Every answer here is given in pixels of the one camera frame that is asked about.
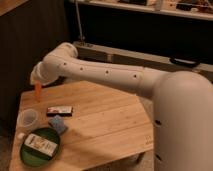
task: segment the orange object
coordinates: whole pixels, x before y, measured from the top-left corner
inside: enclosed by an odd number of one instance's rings
[[[35,82],[35,100],[37,102],[41,101],[41,90],[42,90],[42,85],[39,81]]]

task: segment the wall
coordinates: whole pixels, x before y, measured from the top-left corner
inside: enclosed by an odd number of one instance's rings
[[[0,125],[12,132],[33,66],[69,33],[62,0],[30,0],[0,17]]]

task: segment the blue sponge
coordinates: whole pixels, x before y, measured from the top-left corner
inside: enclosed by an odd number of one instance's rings
[[[64,121],[59,115],[51,118],[49,120],[49,124],[58,132],[58,134],[62,134],[68,129],[68,127],[64,125]]]

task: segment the plastic cup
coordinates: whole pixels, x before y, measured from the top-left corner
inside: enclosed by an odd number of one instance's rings
[[[26,109],[19,113],[17,126],[23,132],[33,131],[39,127],[39,112],[34,109]]]

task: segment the floor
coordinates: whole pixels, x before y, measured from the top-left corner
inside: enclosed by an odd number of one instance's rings
[[[152,103],[149,100],[141,99],[145,110],[152,119]],[[12,137],[0,136],[0,171],[9,170],[9,163],[12,150]],[[99,166],[88,171],[153,171],[153,151],[148,151],[140,163],[136,163],[138,155]]]

